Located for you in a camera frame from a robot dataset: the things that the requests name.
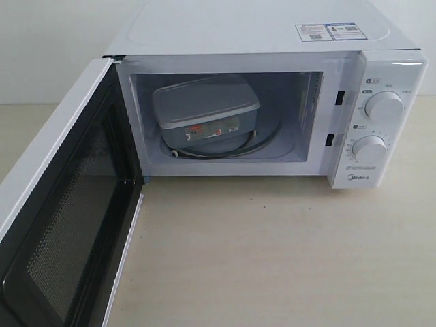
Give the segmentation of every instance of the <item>barcode sticker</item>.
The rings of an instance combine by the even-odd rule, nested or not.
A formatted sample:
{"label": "barcode sticker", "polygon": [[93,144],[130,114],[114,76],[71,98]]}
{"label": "barcode sticker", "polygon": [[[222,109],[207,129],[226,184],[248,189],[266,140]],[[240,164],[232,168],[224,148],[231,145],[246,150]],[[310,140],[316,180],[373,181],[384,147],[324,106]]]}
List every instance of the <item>barcode sticker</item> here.
{"label": "barcode sticker", "polygon": [[295,27],[303,42],[333,41],[324,24],[301,24]]}
{"label": "barcode sticker", "polygon": [[325,25],[335,41],[367,40],[365,34],[353,22],[340,22]]}

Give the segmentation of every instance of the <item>midea logo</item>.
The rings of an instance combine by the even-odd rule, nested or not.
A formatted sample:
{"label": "midea logo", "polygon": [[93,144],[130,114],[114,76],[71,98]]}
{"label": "midea logo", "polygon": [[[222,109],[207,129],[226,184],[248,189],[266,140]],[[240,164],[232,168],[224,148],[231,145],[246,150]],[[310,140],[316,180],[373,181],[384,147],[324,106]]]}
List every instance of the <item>midea logo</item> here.
{"label": "midea logo", "polygon": [[356,176],[356,175],[348,175],[349,181],[361,181],[362,179],[369,179],[369,176]]}

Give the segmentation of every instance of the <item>gray lid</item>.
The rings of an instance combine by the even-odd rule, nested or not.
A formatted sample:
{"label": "gray lid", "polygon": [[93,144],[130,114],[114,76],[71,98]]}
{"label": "gray lid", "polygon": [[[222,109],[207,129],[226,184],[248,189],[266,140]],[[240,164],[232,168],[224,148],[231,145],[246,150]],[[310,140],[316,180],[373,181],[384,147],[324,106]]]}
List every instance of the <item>gray lid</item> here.
{"label": "gray lid", "polygon": [[153,105],[160,127],[174,129],[243,114],[260,107],[239,75],[203,78],[158,89]]}

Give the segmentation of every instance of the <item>microwave oven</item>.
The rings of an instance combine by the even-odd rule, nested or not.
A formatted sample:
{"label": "microwave oven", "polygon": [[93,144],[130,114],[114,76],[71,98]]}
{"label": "microwave oven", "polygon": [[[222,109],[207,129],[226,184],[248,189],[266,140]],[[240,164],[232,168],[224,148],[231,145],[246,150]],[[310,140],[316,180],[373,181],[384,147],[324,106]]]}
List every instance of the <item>microwave oven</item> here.
{"label": "microwave oven", "polygon": [[362,0],[141,3],[0,186],[1,325],[106,325],[151,176],[378,186],[427,65]]}

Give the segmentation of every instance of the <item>open door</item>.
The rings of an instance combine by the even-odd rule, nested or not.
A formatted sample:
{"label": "open door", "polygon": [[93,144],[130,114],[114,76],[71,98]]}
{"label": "open door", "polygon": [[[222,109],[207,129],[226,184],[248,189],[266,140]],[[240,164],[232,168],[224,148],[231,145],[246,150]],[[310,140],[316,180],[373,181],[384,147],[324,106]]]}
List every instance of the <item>open door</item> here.
{"label": "open door", "polygon": [[93,60],[0,186],[0,325],[106,323],[142,181],[115,64]]}

